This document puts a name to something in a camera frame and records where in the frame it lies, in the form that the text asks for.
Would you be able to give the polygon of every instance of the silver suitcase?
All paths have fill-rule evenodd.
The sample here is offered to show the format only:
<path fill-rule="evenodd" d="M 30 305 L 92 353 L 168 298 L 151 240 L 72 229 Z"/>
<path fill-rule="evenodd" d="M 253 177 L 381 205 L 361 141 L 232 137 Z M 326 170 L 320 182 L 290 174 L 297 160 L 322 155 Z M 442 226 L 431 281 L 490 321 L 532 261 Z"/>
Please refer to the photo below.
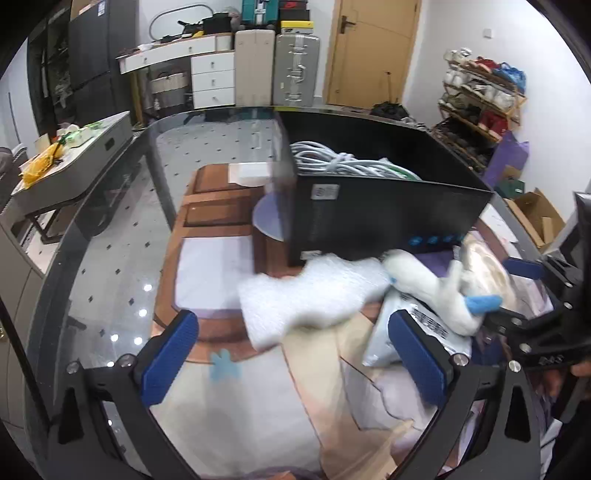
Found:
<path fill-rule="evenodd" d="M 273 103 L 312 106 L 320 39 L 314 35 L 283 33 L 275 41 Z"/>
<path fill-rule="evenodd" d="M 275 31 L 238 31 L 235 49 L 236 106 L 270 105 Z"/>

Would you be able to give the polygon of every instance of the white cable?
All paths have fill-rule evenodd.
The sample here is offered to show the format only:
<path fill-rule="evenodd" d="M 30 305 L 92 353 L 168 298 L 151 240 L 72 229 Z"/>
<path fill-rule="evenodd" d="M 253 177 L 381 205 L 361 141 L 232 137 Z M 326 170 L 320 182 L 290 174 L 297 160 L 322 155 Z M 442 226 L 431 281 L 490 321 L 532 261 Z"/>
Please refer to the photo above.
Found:
<path fill-rule="evenodd" d="M 358 160 L 350 153 L 337 153 L 318 142 L 292 143 L 291 152 L 299 170 L 303 173 L 340 173 L 364 177 L 421 180 L 418 175 L 394 165 L 385 157 L 379 160 Z"/>

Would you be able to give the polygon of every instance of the blue gripper pad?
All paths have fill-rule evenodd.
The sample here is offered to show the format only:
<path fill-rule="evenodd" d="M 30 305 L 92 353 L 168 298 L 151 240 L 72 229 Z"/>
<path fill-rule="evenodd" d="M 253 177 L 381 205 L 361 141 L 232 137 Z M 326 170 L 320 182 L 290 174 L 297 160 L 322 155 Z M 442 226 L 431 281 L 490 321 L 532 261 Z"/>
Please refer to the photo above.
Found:
<path fill-rule="evenodd" d="M 421 398 L 431 405 L 443 406 L 447 395 L 444 373 L 399 312 L 390 315 L 388 336 L 417 385 Z"/>
<path fill-rule="evenodd" d="M 199 334 L 197 316 L 188 310 L 182 310 L 179 315 L 183 316 L 180 322 L 176 325 L 173 322 L 167 328 L 168 330 L 174 325 L 174 331 L 170 333 L 165 330 L 162 333 L 161 337 L 167 335 L 168 338 L 142 376 L 140 396 L 146 407 L 157 405 L 163 401 L 170 385 L 197 341 Z"/>
<path fill-rule="evenodd" d="M 503 267 L 511 275 L 538 280 L 544 274 L 544 267 L 539 262 L 530 262 L 520 258 L 509 257 L 503 262 Z"/>

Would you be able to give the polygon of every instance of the blue bag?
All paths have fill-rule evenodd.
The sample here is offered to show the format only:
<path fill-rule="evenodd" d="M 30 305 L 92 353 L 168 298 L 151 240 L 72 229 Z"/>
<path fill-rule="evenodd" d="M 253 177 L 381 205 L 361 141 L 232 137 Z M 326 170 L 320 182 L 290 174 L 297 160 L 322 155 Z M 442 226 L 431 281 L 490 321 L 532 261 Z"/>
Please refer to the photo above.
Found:
<path fill-rule="evenodd" d="M 525 93 L 525 73 L 515 67 L 512 67 L 506 62 L 501 63 L 501 66 L 497 69 L 493 69 L 492 73 L 495 75 L 509 80 L 517 85 L 517 88 L 521 93 Z"/>

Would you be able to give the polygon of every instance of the yellow bag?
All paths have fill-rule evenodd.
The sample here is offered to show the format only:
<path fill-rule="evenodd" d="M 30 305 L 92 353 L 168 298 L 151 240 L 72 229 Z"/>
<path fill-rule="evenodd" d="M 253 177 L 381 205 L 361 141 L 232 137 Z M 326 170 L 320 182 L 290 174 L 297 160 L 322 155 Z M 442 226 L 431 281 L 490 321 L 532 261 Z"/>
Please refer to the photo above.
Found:
<path fill-rule="evenodd" d="M 24 187 L 27 189 L 33 185 L 37 180 L 45 175 L 45 172 L 51 168 L 56 160 L 61 158 L 64 153 L 64 146 L 56 142 L 51 144 L 45 149 L 44 152 L 40 153 L 36 158 L 31 160 L 29 165 L 22 171 L 22 182 Z"/>

